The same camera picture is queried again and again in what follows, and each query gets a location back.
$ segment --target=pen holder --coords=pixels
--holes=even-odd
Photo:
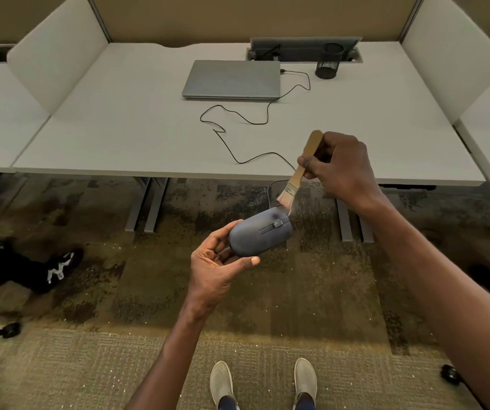
[[[344,47],[338,43],[323,44],[315,75],[321,79],[334,78],[342,61],[344,50]]]

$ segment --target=left hand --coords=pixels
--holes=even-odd
[[[192,253],[186,303],[197,317],[207,317],[214,310],[237,274],[260,263],[257,256],[240,258],[229,248],[229,232],[241,221],[212,232]]]

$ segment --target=desk leg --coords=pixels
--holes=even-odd
[[[153,233],[153,229],[156,227],[159,207],[161,207],[161,201],[163,201],[163,195],[165,194],[168,182],[168,178],[157,177],[153,179],[152,184],[154,187],[154,194],[152,205],[150,206],[150,213],[148,213],[148,218],[146,219],[146,225],[144,227],[145,233]]]
[[[127,223],[125,223],[125,231],[126,232],[134,232],[135,227],[137,227],[137,221],[139,219],[140,209],[144,203],[144,199],[148,194],[148,188],[150,187],[150,183],[152,178],[150,177],[134,177],[135,180],[139,183],[140,190],[137,193],[137,197],[133,202],[131,207],[131,211],[129,213],[129,218],[127,219]]]
[[[372,232],[372,227],[359,216],[358,220],[361,222],[361,234],[362,240],[365,243],[374,243],[374,233]]]
[[[347,206],[341,200],[336,199],[338,207],[338,218],[340,220],[340,231],[342,232],[342,241],[353,241],[353,233],[351,233],[351,223],[349,222],[349,212]]]

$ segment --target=computer mouse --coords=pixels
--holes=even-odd
[[[283,207],[273,207],[235,225],[229,247],[241,257],[257,256],[292,236],[292,225]]]

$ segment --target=forearm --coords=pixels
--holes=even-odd
[[[126,406],[127,410],[176,408],[206,318],[185,301],[156,362]]]
[[[490,408],[490,294],[441,254],[389,202],[365,214],[441,346]]]

